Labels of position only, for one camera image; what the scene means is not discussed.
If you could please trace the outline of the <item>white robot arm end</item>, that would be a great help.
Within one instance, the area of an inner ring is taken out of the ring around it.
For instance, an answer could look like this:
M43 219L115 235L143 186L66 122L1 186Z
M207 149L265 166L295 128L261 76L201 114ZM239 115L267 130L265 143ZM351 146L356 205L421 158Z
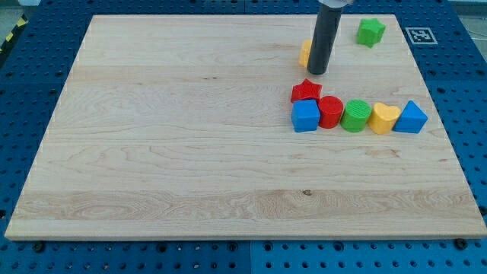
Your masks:
M328 6L329 8L343 8L346 5L352 5L355 0L318 0L322 5Z

